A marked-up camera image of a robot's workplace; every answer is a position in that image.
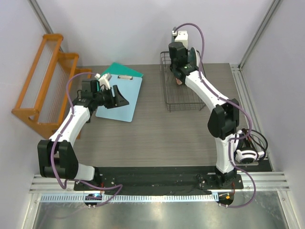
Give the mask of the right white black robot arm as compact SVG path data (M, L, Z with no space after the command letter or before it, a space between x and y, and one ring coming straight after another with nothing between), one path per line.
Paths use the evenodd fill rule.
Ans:
M239 103L221 94L203 75L196 63L188 60L188 50L182 42L168 45L171 58L170 70L183 84L192 89L210 111L208 130L215 138L217 161L215 182L220 188L227 188L236 178L233 162L235 137L239 125Z

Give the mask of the red teal floral plate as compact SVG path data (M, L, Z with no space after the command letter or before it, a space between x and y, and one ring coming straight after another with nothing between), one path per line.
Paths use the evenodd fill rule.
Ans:
M199 67L200 55L194 47L192 47L188 51L188 62L192 65Z

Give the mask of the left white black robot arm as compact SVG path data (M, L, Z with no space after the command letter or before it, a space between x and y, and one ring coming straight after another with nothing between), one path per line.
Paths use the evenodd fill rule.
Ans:
M73 145L98 107L107 109L128 105L117 85L107 86L97 80L83 80L77 97L59 129L47 140L38 143L39 169L42 177L85 180L90 190L97 190L102 179L96 168L80 164Z

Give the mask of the pink cream plate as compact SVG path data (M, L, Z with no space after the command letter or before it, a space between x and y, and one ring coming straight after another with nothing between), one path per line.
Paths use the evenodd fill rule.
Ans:
M178 85L184 85L185 84L185 79L184 78L182 78L182 79L175 78L175 79L176 79L176 83Z

